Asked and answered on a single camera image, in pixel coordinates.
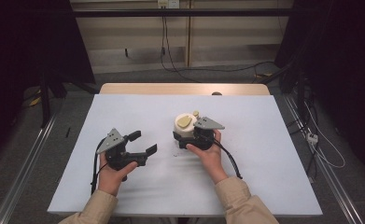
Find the sleeve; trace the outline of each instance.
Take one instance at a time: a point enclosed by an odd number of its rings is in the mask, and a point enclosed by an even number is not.
[[[227,223],[278,223],[258,196],[251,196],[248,185],[236,176],[217,183],[215,190],[225,210]]]
[[[107,223],[117,203],[118,199],[115,196],[97,189],[92,194],[81,213],[75,213],[62,220],[60,223]]]

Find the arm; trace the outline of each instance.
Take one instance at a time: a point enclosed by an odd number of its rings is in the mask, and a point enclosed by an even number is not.
[[[99,174],[98,189],[92,194],[81,213],[73,214],[60,223],[107,223],[118,203],[116,196],[121,180],[137,165],[134,161],[116,171],[106,165],[105,153],[102,153],[100,155],[100,167],[104,166],[104,168]]]
[[[220,142],[220,132],[214,130]],[[215,184],[215,190],[225,209],[227,223],[278,223],[258,196],[251,196],[248,185],[237,177],[228,177],[221,163],[221,150],[213,145],[201,150],[193,145],[187,149],[196,154]]]

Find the white tabletop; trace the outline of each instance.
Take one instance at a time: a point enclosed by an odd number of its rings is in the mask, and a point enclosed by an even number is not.
[[[226,127],[222,144],[234,156],[251,193],[275,216],[316,216],[321,209],[305,175],[273,96],[116,95],[94,97],[49,212],[69,215],[90,198],[95,149],[112,128],[122,134],[140,130],[127,145],[158,152],[121,185],[116,216],[220,217],[223,209],[199,159],[179,149],[173,138],[177,115],[199,110]],[[235,175],[226,154],[222,163]]]

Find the hand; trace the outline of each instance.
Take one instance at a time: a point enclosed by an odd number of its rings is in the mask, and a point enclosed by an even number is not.
[[[214,130],[214,134],[215,139],[220,143],[220,131]],[[211,176],[214,184],[228,178],[228,175],[226,175],[226,172],[223,169],[220,158],[221,149],[217,145],[213,144],[207,150],[201,150],[192,144],[187,144],[186,148],[200,158],[206,172]]]
[[[103,167],[106,164],[105,153],[100,154],[100,167]],[[138,166],[136,161],[130,162],[123,169],[116,171],[106,165],[99,174],[99,183],[98,189],[106,192],[108,194],[112,194],[116,197],[118,195],[119,187],[121,185],[121,180],[124,176],[129,174]]]

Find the table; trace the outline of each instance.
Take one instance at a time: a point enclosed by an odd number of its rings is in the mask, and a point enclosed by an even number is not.
[[[207,95],[214,91],[224,95]],[[143,151],[156,143],[158,152],[122,184],[114,215],[223,216],[213,183],[199,159],[177,148],[172,137],[177,113],[193,109],[226,127],[223,145],[236,159],[251,192],[275,216],[322,214],[274,98],[264,85],[165,83],[103,86],[94,97],[48,211],[65,216],[83,209],[90,198],[96,145],[117,125],[122,135],[142,131],[141,138],[129,143],[128,151]],[[234,175],[225,154],[223,158],[227,174]]]

